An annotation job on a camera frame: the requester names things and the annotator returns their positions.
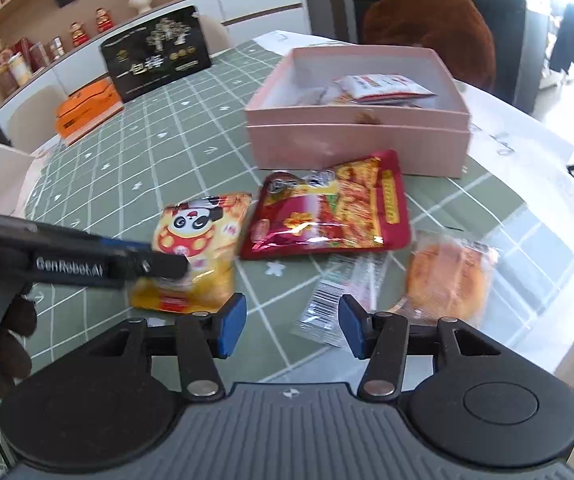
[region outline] hand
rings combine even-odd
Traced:
[[[16,386],[14,379],[25,379],[32,371],[32,359],[10,333],[29,337],[36,330],[36,309],[33,301],[24,297],[30,290],[31,284],[28,284],[12,300],[0,325],[0,398]]]

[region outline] black circular disc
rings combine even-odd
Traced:
[[[574,446],[574,392],[532,365],[445,368],[414,390],[407,414],[431,445],[486,468],[536,466]]]
[[[174,397],[147,374],[91,365],[20,384],[0,406],[0,429],[20,458],[60,472],[128,462],[169,428]]]

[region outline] cartoon panda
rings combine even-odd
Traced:
[[[223,208],[218,197],[202,198],[181,205],[158,235],[164,251],[183,254],[187,258],[202,253],[214,235],[214,222],[222,219]]]

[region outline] red bag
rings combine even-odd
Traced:
[[[398,156],[388,150],[305,178],[269,175],[240,256],[389,251],[410,240]]]

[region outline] open pink cardboard box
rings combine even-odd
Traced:
[[[423,108],[299,106],[335,78],[400,74],[436,94]],[[438,55],[428,48],[381,45],[293,49],[245,109],[259,167],[314,170],[396,150],[403,173],[459,178],[470,142],[470,113]]]

